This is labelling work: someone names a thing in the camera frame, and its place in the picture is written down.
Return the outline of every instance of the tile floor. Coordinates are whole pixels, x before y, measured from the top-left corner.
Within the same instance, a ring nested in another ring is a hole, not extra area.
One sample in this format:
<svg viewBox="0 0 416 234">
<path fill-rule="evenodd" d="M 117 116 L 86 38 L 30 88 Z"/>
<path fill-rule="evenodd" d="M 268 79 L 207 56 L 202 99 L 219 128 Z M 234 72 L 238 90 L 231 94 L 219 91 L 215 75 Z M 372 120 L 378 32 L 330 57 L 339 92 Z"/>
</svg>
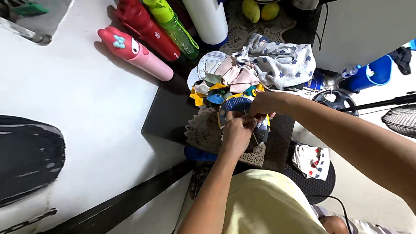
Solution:
<svg viewBox="0 0 416 234">
<path fill-rule="evenodd" d="M 412 51 L 412 55 L 416 56 L 416 51 Z M 411 67 L 414 68 L 414 73 L 404 76 L 398 70 L 397 65 L 393 63 L 391 80 L 388 84 L 362 90 L 359 94 L 352 94 L 351 97 L 357 105 L 362 105 L 404 96 L 407 92 L 416 91 L 416 59 L 411 61 Z M 362 110 L 359 113 L 362 115 L 386 108 L 389 107 Z M 385 113 L 387 110 L 362 115 L 360 118 L 387 129 L 387 126 L 381 122 L 381 117 Z M 297 122 L 293 129 L 292 138 L 313 146 L 326 146 Z M 335 188 L 331 195 L 344 203 L 349 217 L 398 231 L 416 233 L 416 216 L 400 197 L 372 182 L 333 150 L 330 150 L 329 156 L 336 172 Z M 175 233 L 192 204 L 193 201 L 187 196 Z M 334 199 L 328 198 L 319 205 L 342 214 L 341 205 Z"/>
</svg>

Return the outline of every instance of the lace doily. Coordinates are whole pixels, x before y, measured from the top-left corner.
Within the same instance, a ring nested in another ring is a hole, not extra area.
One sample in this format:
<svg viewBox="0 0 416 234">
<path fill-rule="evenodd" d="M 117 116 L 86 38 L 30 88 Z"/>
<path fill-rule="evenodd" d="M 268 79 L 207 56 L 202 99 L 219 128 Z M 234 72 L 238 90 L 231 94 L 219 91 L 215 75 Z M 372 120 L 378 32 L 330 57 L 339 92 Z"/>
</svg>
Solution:
<svg viewBox="0 0 416 234">
<path fill-rule="evenodd" d="M 186 142 L 201 150 L 218 154 L 222 145 L 221 130 L 218 126 L 218 107 L 201 106 L 198 115 L 194 115 L 186 125 Z M 266 146 L 262 143 L 253 153 L 244 153 L 240 157 L 241 162 L 262 166 Z"/>
<path fill-rule="evenodd" d="M 272 42 L 285 41 L 282 33 L 296 25 L 296 20 L 289 18 L 285 12 L 280 9 L 279 15 L 269 21 L 260 19 L 259 22 L 253 24 L 247 19 L 241 10 L 241 0 L 231 1 L 225 6 L 225 14 L 228 19 L 228 42 L 219 49 L 225 54 L 241 51 L 248 38 L 253 33 L 257 33 L 268 37 Z"/>
</svg>

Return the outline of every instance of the blue bow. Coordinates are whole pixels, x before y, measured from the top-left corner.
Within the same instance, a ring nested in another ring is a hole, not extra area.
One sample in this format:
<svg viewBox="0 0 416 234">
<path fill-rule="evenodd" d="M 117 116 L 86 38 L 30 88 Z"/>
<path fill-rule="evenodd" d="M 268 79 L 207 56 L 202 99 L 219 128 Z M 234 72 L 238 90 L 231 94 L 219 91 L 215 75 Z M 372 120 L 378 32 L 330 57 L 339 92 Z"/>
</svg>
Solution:
<svg viewBox="0 0 416 234">
<path fill-rule="evenodd" d="M 113 42 L 113 46 L 114 46 L 115 48 L 120 48 L 120 49 L 124 49 L 124 48 L 126 48 L 126 46 L 125 46 L 125 44 L 124 44 L 124 41 L 125 41 L 126 39 L 124 39 L 123 37 L 119 37 L 119 36 L 117 36 L 117 35 L 113 35 L 113 37 L 114 37 L 114 39 L 116 39 L 116 41 L 115 41 L 115 42 Z"/>
</svg>

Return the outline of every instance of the wire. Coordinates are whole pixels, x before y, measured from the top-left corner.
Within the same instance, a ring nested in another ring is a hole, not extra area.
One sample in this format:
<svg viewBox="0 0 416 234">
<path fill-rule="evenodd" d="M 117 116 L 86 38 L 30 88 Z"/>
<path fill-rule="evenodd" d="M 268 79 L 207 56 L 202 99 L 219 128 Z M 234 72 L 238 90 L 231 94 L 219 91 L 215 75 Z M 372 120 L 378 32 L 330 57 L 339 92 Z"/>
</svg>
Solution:
<svg viewBox="0 0 416 234">
<path fill-rule="evenodd" d="M 339 200 L 338 198 L 333 197 L 333 196 L 325 196 L 325 195 L 306 195 L 305 194 L 305 196 L 307 196 L 307 197 L 330 197 L 330 198 L 333 198 L 333 199 L 336 199 L 337 201 L 339 201 L 341 203 L 342 209 L 344 210 L 344 216 L 345 216 L 345 221 L 347 223 L 348 232 L 349 232 L 349 234 L 352 234 L 351 227 L 349 226 L 349 219 L 347 217 L 347 211 L 345 210 L 344 204 L 342 203 L 341 200 Z"/>
<path fill-rule="evenodd" d="M 379 112 L 379 111 L 383 111 L 383 110 L 389 110 L 389 109 L 393 109 L 393 108 L 397 108 L 397 107 L 391 107 L 391 108 L 387 108 L 387 109 L 376 110 L 376 111 L 373 111 L 373 112 L 368 112 L 368 113 L 359 114 L 359 115 L 371 114 L 371 113 L 375 113 L 375 112 Z"/>
<path fill-rule="evenodd" d="M 316 89 L 316 87 L 318 86 L 318 82 L 316 81 L 316 79 L 315 78 L 312 78 L 312 80 L 314 80 L 315 81 L 315 88 L 312 90 L 312 91 L 309 91 L 309 92 L 306 92 L 305 93 L 305 95 L 308 95 L 309 94 L 309 100 L 312 100 L 311 99 L 311 96 L 312 96 L 312 93 L 316 93 L 316 91 L 317 91 L 317 89 Z M 323 91 L 328 91 L 328 90 L 330 90 L 331 92 L 330 93 L 328 93 L 328 94 L 325 94 L 325 95 L 323 95 L 322 94 L 322 92 Z M 319 95 L 321 95 L 324 99 L 325 99 L 325 101 L 327 101 L 328 99 L 326 99 L 326 96 L 328 96 L 328 95 L 331 95 L 332 94 L 332 89 L 330 88 L 330 87 L 324 87 L 324 90 L 318 90 L 318 94 Z M 322 101 L 322 102 L 318 102 L 317 100 L 315 100 L 315 99 L 313 99 L 313 101 L 315 101 L 315 102 L 317 102 L 317 103 L 324 103 L 325 101 Z"/>
<path fill-rule="evenodd" d="M 318 37 L 318 42 L 319 42 L 319 51 L 322 49 L 322 40 L 324 39 L 324 32 L 325 32 L 325 27 L 327 26 L 327 20 L 328 20 L 328 3 L 325 3 L 325 6 L 327 8 L 327 15 L 325 16 L 325 23 L 324 23 L 324 28 L 322 29 L 322 35 L 321 37 L 319 37 L 318 33 L 312 29 L 315 33 L 315 35 Z"/>
</svg>

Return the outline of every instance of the star print fabric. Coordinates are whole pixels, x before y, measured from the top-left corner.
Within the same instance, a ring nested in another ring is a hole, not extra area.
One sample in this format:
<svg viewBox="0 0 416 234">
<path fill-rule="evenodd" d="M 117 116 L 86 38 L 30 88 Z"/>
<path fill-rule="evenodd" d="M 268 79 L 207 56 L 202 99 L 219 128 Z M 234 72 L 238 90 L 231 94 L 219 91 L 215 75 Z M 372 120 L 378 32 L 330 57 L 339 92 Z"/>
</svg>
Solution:
<svg viewBox="0 0 416 234">
<path fill-rule="evenodd" d="M 311 45 L 270 42 L 257 33 L 253 33 L 241 52 L 233 55 L 240 63 L 252 63 L 264 85 L 278 89 L 309 81 L 316 68 Z"/>
</svg>

